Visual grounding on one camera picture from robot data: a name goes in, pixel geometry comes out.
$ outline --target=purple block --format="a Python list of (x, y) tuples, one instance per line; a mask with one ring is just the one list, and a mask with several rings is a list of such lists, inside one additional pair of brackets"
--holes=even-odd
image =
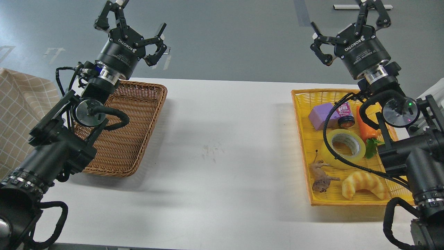
[[(327, 115), (329, 114), (332, 108), (333, 104), (329, 102), (314, 106), (314, 108), (310, 112), (310, 115), (308, 115), (308, 118), (313, 124), (315, 130), (321, 130), (324, 127), (325, 119), (327, 118)], [(337, 110), (335, 110), (333, 115), (330, 117), (327, 128), (334, 127), (337, 124), (337, 120), (339, 118), (340, 118), (339, 113), (337, 112)]]

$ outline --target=clear tape roll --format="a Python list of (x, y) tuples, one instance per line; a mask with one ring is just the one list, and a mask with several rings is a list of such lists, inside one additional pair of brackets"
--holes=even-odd
[[(357, 164), (365, 155), (365, 144), (361, 140), (361, 138), (359, 138), (359, 136), (357, 136), (353, 131), (346, 129), (332, 130), (327, 134), (327, 141), (336, 153), (338, 153), (349, 162)], [(343, 143), (350, 149), (352, 155), (344, 155), (338, 152), (338, 150), (333, 147), (334, 142)], [(352, 166), (345, 164), (338, 159), (335, 159), (334, 156), (327, 149), (325, 143), (322, 143), (321, 154), (324, 162), (329, 163), (334, 168), (342, 170), (353, 168)]]

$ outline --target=croissant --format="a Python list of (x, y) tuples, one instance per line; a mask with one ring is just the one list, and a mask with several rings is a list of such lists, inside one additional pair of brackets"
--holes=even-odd
[(381, 200), (388, 198), (387, 189), (374, 174), (365, 171), (355, 171), (342, 182), (342, 195), (351, 200), (356, 190), (370, 190)]

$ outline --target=green leaf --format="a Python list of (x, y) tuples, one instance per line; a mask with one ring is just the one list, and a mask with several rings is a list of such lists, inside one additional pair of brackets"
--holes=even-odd
[(378, 144), (383, 144), (383, 142), (377, 139), (367, 139), (367, 146), (365, 147), (365, 158), (370, 159), (377, 153)]

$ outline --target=white table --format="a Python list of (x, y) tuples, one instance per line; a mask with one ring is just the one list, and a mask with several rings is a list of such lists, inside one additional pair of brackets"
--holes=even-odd
[[(382, 232), (384, 207), (312, 207), (292, 89), (355, 85), (132, 79), (163, 84), (165, 105), (131, 177), (76, 174), (44, 201), (69, 214), (60, 243), (190, 250), (397, 249)], [(44, 212), (37, 240), (58, 209)], [(393, 231), (413, 244), (412, 216)]]

